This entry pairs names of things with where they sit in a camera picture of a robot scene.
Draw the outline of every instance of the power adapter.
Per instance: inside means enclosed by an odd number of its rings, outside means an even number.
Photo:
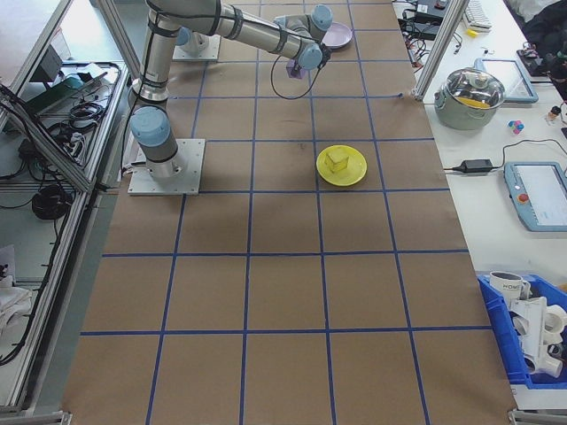
[[[490,159],[465,159],[459,166],[454,166],[450,170],[465,174],[486,174],[495,168]]]
[[[18,156],[28,161],[30,159],[39,158],[41,154],[37,151],[34,144],[29,141],[29,139],[24,139],[18,148]]]

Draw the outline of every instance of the keyboard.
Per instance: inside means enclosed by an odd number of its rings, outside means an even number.
[[[480,0],[469,0],[462,20],[467,28],[481,33],[488,33],[493,27],[493,24],[486,17],[485,11],[482,10]]]

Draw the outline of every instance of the metal mounting plate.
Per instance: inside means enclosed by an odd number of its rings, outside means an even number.
[[[130,195],[197,195],[205,154],[205,139],[177,139],[179,149],[188,158],[187,166],[170,179],[154,179],[145,166],[134,168],[128,187]],[[144,162],[140,150],[136,161]]]
[[[221,48],[221,36],[212,35],[209,37],[209,45],[206,46],[197,56],[190,55],[179,46],[175,46],[174,61],[197,62],[204,60],[219,60],[219,49]]]

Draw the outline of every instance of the cable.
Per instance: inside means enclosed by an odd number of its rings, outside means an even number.
[[[29,201],[27,201],[24,204],[21,205],[0,205],[0,209],[3,210],[17,210],[18,208],[21,208],[22,206],[26,206],[27,204],[29,204],[30,202],[32,202],[32,200],[30,199]]]
[[[506,146],[502,147],[502,163],[499,166],[495,166],[494,169],[496,170],[496,169],[502,168],[504,166],[504,164],[506,164],[506,149],[507,148],[512,148],[514,146],[518,146],[520,143],[528,143],[528,142],[529,143],[553,142],[559,147],[559,149],[561,149],[561,151],[563,151],[565,156],[567,156],[567,150],[556,139],[540,139],[540,140],[524,139],[524,140],[520,140],[519,142],[507,144]]]
[[[311,89],[313,88],[313,85],[315,84],[315,82],[317,81],[317,77],[319,76],[319,73],[322,70],[322,67],[317,68],[317,73],[315,74],[315,77],[313,78],[313,81],[311,81],[311,84],[309,85],[309,88],[302,94],[299,96],[294,96],[294,97],[288,97],[288,96],[284,96],[281,95],[277,90],[276,90],[276,86],[274,85],[274,69],[276,69],[276,64],[277,62],[280,60],[281,56],[278,56],[276,58],[276,60],[274,61],[274,64],[272,65],[272,69],[270,71],[269,74],[269,82],[272,85],[272,90],[274,90],[274,93],[276,93],[279,97],[281,97],[282,99],[286,99],[286,100],[297,100],[297,99],[301,99],[302,97],[304,97],[307,93],[309,93],[311,91]]]
[[[7,175],[0,175],[0,180],[10,180],[13,179],[14,177],[18,177],[20,174],[22,174],[24,171],[26,171],[26,161],[24,161],[23,159],[21,160],[21,163],[19,164],[19,168],[17,171],[15,171],[14,173],[11,174],[7,174]]]
[[[521,143],[547,143],[547,142],[555,143],[567,157],[567,150],[556,139],[541,139],[541,140],[524,139],[524,140],[520,140],[519,142],[507,144],[502,147],[502,162],[499,166],[493,166],[493,163],[491,162],[490,159],[465,159],[459,166],[443,168],[443,170],[457,171],[459,173],[464,173],[464,174],[480,174],[480,173],[486,174],[493,170],[498,170],[504,167],[504,165],[506,164],[506,149],[512,148],[514,146],[518,146]]]
[[[561,122],[565,125],[567,125],[567,122],[565,121],[565,118],[563,117],[563,106],[567,104],[567,101],[563,101],[560,105],[559,105],[559,117],[561,118]]]
[[[70,211],[71,211],[71,209],[69,208],[66,212],[66,215],[63,217],[63,223],[61,224],[61,229],[63,229],[65,227],[65,225],[67,224]],[[32,306],[32,311],[27,316],[26,328],[24,329],[24,333],[23,333],[21,339],[16,344],[13,345],[14,348],[12,348],[12,350],[8,354],[6,354],[5,356],[0,356],[0,367],[5,366],[8,363],[10,363],[11,361],[13,361],[14,359],[16,359],[18,357],[19,352],[21,352],[21,349],[26,345],[27,337],[29,336],[29,332],[30,332],[30,330],[32,328],[32,324],[34,322],[34,317],[37,314],[37,309],[39,308],[39,301],[42,298],[42,294],[45,291],[45,287],[47,286],[48,282],[50,281],[51,271],[53,269],[53,265],[54,265],[54,262],[55,262],[55,255],[56,255],[56,253],[59,249],[59,246],[61,244],[61,234],[63,232],[57,231],[57,226],[56,226],[55,222],[56,222],[56,220],[54,220],[54,225],[53,225],[54,228],[55,228],[55,242],[53,244],[53,248],[51,249],[50,259],[48,261],[47,269],[45,271],[45,275],[43,276],[42,283],[40,284],[40,287],[36,290],[37,296],[35,297],[34,305]]]
[[[54,181],[55,181],[55,180],[51,180],[51,179],[47,180],[47,179],[44,179],[44,178],[40,179],[39,177],[37,177],[37,176],[34,174],[34,171],[32,170],[32,167],[33,167],[32,163],[31,163],[31,162],[28,162],[28,163],[27,163],[27,172],[28,172],[29,175],[32,177],[32,179],[34,179],[36,182],[54,182]],[[39,168],[40,171],[42,171],[43,177],[46,175],[46,173],[41,169],[41,166],[40,166],[40,164],[39,164],[37,158],[35,159],[35,167]]]
[[[100,87],[97,87],[96,89],[90,91],[89,93],[81,94],[79,97],[74,96],[73,99],[81,99],[78,104],[81,104],[81,103],[84,103],[84,102],[104,102],[104,101],[110,99],[110,97],[111,97],[111,94],[112,94],[111,86],[112,86],[112,84],[102,84]],[[102,99],[99,98],[98,94],[97,94],[100,89],[108,90],[108,95],[106,95]]]
[[[459,51],[461,51],[462,37],[457,33],[453,33],[453,38],[457,41],[457,45],[454,47],[454,52],[453,52],[453,54],[456,55],[457,53],[459,53]]]
[[[27,116],[30,118],[30,120],[32,121],[32,123],[34,124],[35,128],[40,132],[43,133],[43,136],[47,139],[47,140],[51,140],[51,136],[50,136],[50,132],[48,131],[47,128],[45,128],[45,126],[43,125],[43,123],[36,117],[34,116],[33,113],[31,113],[28,108],[27,108],[27,104],[21,100],[19,97],[17,97],[16,95],[14,95],[10,89],[8,89],[6,86],[4,86],[2,83],[0,83],[0,92],[7,95],[11,101],[15,104],[18,104],[23,110],[24,112],[27,114]],[[16,117],[18,119],[18,121],[21,123],[22,127],[24,128],[24,132],[26,133],[27,138],[29,139],[29,141],[35,145],[35,139],[31,134],[31,131],[29,129],[29,125],[27,124],[26,120],[24,120],[24,118],[18,113],[16,112],[14,109],[12,109],[10,106],[7,106],[5,104],[3,104],[2,102],[0,102],[0,107],[2,109],[4,109],[5,111],[7,111],[8,113],[10,113],[11,115],[13,115],[14,117]],[[53,145],[59,152],[61,152],[63,155],[67,156],[69,159],[71,159],[73,162],[76,163],[76,161],[74,160],[74,158],[69,155],[69,152],[67,152],[65,149],[63,149],[61,146],[58,146],[56,143]]]
[[[95,102],[78,104],[69,111],[69,125],[73,130],[82,134],[88,133],[97,126],[105,109],[101,104]]]

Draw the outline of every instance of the tablet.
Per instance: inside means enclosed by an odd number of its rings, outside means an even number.
[[[517,214],[535,232],[567,231],[567,178],[556,162],[513,162],[504,180]]]
[[[504,102],[533,104],[538,101],[538,94],[519,60],[478,58],[475,68],[500,80],[506,90]]]

